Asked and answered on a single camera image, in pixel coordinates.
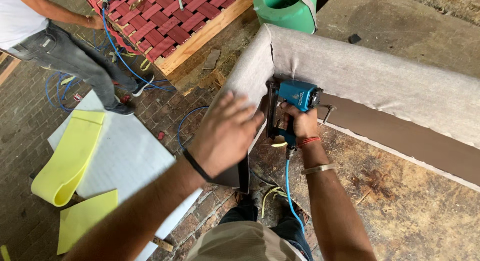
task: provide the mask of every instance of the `red thread bracelet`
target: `red thread bracelet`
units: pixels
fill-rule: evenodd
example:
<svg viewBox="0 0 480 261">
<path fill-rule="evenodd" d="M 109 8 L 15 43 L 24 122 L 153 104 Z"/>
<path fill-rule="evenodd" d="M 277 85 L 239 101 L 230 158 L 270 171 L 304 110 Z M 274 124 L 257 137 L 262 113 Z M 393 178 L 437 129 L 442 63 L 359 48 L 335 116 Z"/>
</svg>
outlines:
<svg viewBox="0 0 480 261">
<path fill-rule="evenodd" d="M 304 139 L 300 144 L 298 144 L 299 148 L 302 148 L 303 145 L 308 144 L 310 142 L 316 141 L 316 140 L 321 140 L 320 137 L 309 137 Z"/>
</svg>

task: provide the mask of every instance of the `black wristband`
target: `black wristband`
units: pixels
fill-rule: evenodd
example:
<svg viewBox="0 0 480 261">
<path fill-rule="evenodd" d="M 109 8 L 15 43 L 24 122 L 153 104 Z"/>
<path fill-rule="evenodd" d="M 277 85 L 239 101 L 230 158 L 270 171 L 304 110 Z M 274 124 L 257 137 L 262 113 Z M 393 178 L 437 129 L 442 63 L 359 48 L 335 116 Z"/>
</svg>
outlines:
<svg viewBox="0 0 480 261">
<path fill-rule="evenodd" d="M 204 171 L 204 169 L 197 163 L 197 161 L 192 157 L 190 152 L 188 150 L 183 151 L 183 155 L 187 159 L 187 161 L 190 163 L 190 165 L 201 175 L 201 177 L 206 180 L 207 182 L 212 181 L 212 178 L 207 175 L 207 173 Z"/>
</svg>

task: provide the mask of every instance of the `green foam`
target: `green foam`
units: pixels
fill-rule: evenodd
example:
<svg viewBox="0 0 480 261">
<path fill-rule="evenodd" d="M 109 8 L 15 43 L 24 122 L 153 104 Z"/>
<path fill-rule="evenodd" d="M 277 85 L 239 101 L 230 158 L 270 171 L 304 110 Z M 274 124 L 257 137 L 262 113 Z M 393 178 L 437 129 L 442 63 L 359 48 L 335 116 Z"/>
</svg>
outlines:
<svg viewBox="0 0 480 261">
<path fill-rule="evenodd" d="M 317 0 L 311 0 L 317 6 Z M 315 30 L 312 13 L 301 0 L 253 0 L 254 10 L 260 24 L 313 33 Z"/>
</svg>

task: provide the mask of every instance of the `white t-shirt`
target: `white t-shirt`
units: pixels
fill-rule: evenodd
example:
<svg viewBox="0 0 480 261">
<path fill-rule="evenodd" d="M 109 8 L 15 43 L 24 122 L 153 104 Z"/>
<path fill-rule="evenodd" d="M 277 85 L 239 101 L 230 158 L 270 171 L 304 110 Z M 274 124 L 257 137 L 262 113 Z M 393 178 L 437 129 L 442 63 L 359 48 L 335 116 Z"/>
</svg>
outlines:
<svg viewBox="0 0 480 261">
<path fill-rule="evenodd" d="M 49 24 L 21 0 L 0 0 L 0 48 L 7 50 Z"/>
</svg>

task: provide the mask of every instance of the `metal bangle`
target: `metal bangle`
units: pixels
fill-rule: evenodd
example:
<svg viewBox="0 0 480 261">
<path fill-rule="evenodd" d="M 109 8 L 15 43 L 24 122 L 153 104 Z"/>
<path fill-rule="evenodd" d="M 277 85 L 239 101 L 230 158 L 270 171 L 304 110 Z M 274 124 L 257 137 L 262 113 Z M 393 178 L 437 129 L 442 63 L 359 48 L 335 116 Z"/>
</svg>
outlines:
<svg viewBox="0 0 480 261">
<path fill-rule="evenodd" d="M 327 171 L 330 169 L 337 169 L 337 166 L 334 163 L 329 163 L 329 164 L 322 164 L 319 166 L 315 166 L 312 168 L 305 169 L 301 172 L 302 175 L 308 175 L 316 172 L 321 172 L 321 171 Z"/>
</svg>

